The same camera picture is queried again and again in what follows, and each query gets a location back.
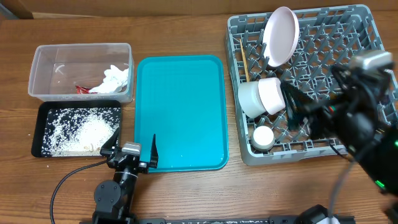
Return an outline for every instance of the dish rack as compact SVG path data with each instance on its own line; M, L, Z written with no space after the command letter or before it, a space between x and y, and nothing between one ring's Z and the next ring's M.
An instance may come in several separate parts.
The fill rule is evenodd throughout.
M338 93L339 86L328 67L334 63L347 64L350 58L363 50L384 50L373 16L365 5L324 7L294 11L300 26L300 38L292 58L278 68L267 67L262 44L264 29L271 12L232 16L228 19L226 54L232 79L236 125L238 127L241 157L249 166L297 162L301 159L335 155L330 144L347 154L344 145L336 139L309 139L308 125L298 131L287 129L287 118L282 110L274 115L248 118L238 100L238 88L246 81L239 40L242 40L251 80L278 77L301 89L314 100L329 99ZM398 121L394 102L398 100L397 81L392 76L392 91L386 101L378 104L379 117L387 124ZM261 125L270 127L275 134L274 147L269 152L251 146L251 134Z

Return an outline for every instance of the black tray with white granules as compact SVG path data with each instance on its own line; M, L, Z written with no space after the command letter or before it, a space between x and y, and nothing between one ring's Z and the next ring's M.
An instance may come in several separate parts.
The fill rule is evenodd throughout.
M121 127L121 113L116 100L45 102L37 113L32 155L100 156L101 146Z

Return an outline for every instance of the wooden stick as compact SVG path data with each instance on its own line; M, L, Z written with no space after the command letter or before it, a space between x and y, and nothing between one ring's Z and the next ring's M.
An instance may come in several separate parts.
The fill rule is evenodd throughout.
M244 74L246 75L246 81L250 82L249 72L248 72L248 65L246 64L246 56L244 54L244 49L242 45L242 39L239 40L241 43L241 51L242 51L242 58L243 58L243 66L244 66Z

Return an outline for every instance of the red object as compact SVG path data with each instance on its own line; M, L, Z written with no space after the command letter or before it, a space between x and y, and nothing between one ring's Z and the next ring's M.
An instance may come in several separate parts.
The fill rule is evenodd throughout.
M89 88L76 85L77 94L90 94Z

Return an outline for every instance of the blue tray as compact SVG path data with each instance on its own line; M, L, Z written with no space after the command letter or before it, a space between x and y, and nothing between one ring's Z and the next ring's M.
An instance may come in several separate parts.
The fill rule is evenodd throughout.
M134 141L149 161L152 136L157 169L221 169L228 161L223 64L213 55L151 57L137 68Z

